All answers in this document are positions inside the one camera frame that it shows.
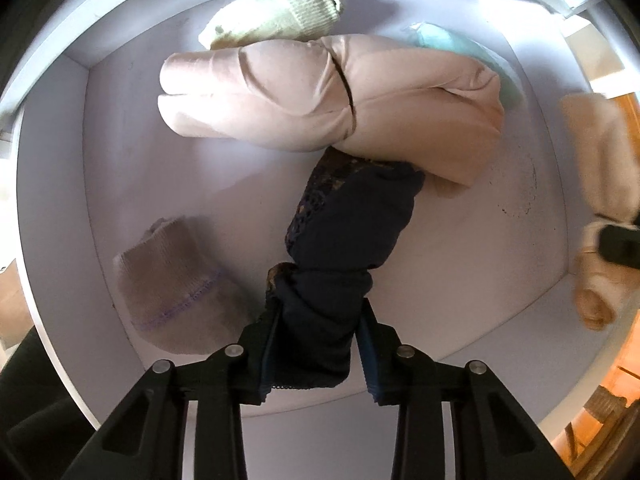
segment metal screw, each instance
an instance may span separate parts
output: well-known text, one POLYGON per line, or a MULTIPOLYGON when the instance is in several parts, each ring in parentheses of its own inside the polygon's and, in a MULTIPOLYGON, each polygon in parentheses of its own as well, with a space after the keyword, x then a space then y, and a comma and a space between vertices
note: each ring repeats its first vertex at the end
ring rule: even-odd
POLYGON ((244 348, 240 345, 229 345, 225 348, 225 354, 228 357, 240 357, 244 353, 244 348))
POLYGON ((400 345, 396 350, 396 354, 403 359, 410 359, 415 355, 415 348, 411 345, 400 345))
POLYGON ((471 361, 469 363, 469 370, 476 375, 482 375, 486 372, 486 364, 482 361, 471 361))
POLYGON ((171 369, 171 361, 167 361, 166 359, 160 359, 159 361, 156 361, 154 363, 151 369, 156 374, 164 374, 165 372, 168 372, 171 369))

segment black fabric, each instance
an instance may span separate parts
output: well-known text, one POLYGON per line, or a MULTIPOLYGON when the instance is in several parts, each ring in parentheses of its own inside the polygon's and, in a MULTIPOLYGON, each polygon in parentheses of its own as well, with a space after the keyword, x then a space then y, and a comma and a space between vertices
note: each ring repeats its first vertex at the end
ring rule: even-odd
POLYGON ((94 434, 34 328, 0 372, 0 433, 33 480, 58 480, 94 434))
POLYGON ((345 380, 372 287, 368 270, 391 254, 423 182, 424 174, 404 162, 326 150, 287 232, 296 265, 274 278, 282 302, 276 386, 329 388, 345 380))

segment brown sock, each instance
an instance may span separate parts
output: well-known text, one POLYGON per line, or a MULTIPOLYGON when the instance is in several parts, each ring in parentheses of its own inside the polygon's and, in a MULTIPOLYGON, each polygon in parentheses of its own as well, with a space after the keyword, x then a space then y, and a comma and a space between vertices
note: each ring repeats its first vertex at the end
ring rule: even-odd
POLYGON ((140 336, 174 354, 211 354, 252 322, 243 291, 200 251, 184 218, 160 219, 113 261, 140 336))

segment teal fabric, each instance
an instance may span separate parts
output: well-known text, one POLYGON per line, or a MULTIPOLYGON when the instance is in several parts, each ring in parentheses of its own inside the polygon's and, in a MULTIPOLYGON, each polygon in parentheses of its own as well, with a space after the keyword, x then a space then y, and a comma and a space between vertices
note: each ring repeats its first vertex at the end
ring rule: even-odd
POLYGON ((411 30, 414 36, 412 43, 415 45, 473 57, 497 73, 500 76, 500 102, 505 109, 513 108, 522 101, 522 83, 518 74, 507 60, 493 50, 431 23, 416 23, 411 30))

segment purple stitching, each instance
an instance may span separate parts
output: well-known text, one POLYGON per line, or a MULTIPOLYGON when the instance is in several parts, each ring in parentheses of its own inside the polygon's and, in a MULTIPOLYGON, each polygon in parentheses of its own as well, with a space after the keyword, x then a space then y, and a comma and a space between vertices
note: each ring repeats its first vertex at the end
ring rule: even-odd
POLYGON ((166 323, 167 321, 173 319, 181 312, 187 310, 193 303, 201 297, 206 292, 209 292, 211 288, 216 284, 216 282, 222 277, 223 272, 221 269, 217 270, 215 274, 209 278, 198 290, 196 290, 193 294, 190 294, 189 297, 184 300, 182 303, 179 303, 175 306, 172 306, 169 310, 165 310, 161 312, 157 317, 152 319, 151 321, 147 321, 144 323, 136 323, 132 320, 133 327, 140 332, 148 332, 149 330, 153 330, 158 328, 160 325, 166 323))

